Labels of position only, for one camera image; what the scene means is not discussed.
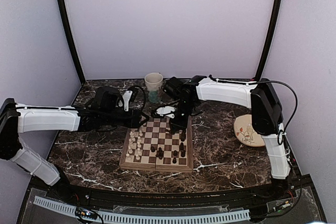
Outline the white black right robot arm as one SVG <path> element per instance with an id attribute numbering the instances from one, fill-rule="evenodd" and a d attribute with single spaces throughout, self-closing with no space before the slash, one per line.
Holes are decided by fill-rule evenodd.
<path id="1" fill-rule="evenodd" d="M 278 200 L 288 191 L 284 180 L 290 173 L 290 164 L 284 144 L 287 127 L 283 123 L 282 105 L 273 84 L 274 81 L 268 79 L 239 81 L 194 76 L 182 82 L 172 77 L 166 81 L 164 92 L 178 101 L 170 122 L 172 132 L 186 129 L 189 117 L 202 101 L 225 102 L 250 109 L 252 127 L 266 145 L 271 175 L 278 179 L 268 187 L 268 195 Z"/>

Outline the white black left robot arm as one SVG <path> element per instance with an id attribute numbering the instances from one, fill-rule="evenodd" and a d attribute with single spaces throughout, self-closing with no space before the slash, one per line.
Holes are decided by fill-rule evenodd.
<path id="1" fill-rule="evenodd" d="M 138 128 L 149 117 L 138 109 L 114 106 L 93 110 L 82 106 L 30 106 L 16 103 L 13 98 L 4 101 L 1 107 L 1 159 L 12 161 L 54 186 L 54 193 L 63 201 L 74 197 L 74 189 L 65 181 L 59 168 L 42 158 L 20 139 L 21 133 L 33 131 L 101 131 L 103 127 L 124 126 Z"/>

